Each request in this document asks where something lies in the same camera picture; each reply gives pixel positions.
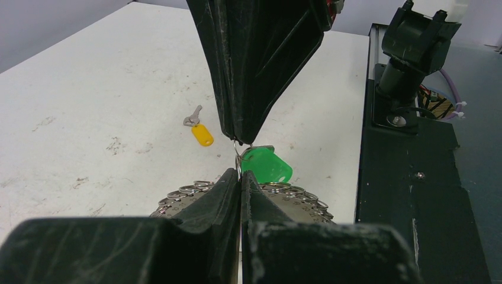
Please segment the metal disc with key rings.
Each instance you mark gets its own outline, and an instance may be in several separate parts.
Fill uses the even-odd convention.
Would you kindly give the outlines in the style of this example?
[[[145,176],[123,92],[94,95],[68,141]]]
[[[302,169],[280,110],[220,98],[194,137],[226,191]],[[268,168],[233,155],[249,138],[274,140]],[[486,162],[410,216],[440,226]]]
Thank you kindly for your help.
[[[250,170],[243,172],[241,170],[243,152],[236,154],[235,167],[231,169],[231,172],[238,190],[244,194],[242,197],[244,217],[265,222],[333,223],[333,215],[328,210],[329,206],[317,195],[289,181],[287,183],[258,183],[253,172]],[[183,185],[167,193],[157,203],[156,209],[150,216],[173,218],[206,193],[211,192],[216,184],[224,181],[225,178],[219,176],[214,181],[195,180],[189,185]]]

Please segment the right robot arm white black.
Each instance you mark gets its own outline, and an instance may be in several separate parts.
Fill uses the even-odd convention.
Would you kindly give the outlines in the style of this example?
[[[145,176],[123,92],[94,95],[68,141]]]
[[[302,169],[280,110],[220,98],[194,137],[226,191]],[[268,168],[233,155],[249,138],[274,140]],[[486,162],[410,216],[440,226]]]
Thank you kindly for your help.
[[[252,144],[274,103],[320,47],[343,1],[188,1],[213,83],[221,130]],[[379,93],[405,105],[444,64],[460,23],[399,7],[382,40]]]

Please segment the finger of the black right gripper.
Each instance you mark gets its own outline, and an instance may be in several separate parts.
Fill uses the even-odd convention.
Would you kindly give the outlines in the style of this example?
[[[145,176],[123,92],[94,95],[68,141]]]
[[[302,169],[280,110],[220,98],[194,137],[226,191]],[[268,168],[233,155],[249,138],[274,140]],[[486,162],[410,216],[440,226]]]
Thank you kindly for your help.
[[[210,71],[221,132],[235,140],[229,99],[229,79],[223,59],[218,1],[187,0]]]
[[[256,139],[334,23],[333,1],[231,2],[231,137]]]

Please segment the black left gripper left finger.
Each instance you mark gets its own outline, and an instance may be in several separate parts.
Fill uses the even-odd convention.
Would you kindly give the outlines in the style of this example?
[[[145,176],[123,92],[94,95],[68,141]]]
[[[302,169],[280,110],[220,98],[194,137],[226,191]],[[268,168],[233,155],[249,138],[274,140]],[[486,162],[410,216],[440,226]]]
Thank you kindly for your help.
[[[43,218],[1,246],[2,283],[236,283],[240,189],[227,169],[171,218]]]

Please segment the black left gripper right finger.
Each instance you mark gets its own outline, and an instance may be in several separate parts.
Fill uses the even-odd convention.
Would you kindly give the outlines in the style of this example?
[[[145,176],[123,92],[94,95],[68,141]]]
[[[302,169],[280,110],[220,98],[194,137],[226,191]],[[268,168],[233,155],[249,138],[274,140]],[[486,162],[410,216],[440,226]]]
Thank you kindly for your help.
[[[382,225],[293,221],[260,189],[242,185],[244,283],[422,283],[414,256]]]

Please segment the key with green tag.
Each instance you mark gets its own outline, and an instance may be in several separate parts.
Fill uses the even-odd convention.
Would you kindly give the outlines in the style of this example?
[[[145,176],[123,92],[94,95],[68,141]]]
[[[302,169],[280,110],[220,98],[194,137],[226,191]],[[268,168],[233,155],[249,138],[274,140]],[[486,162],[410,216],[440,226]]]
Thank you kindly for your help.
[[[292,167],[275,154],[274,146],[249,147],[242,154],[241,170],[253,172],[258,183],[288,182]]]

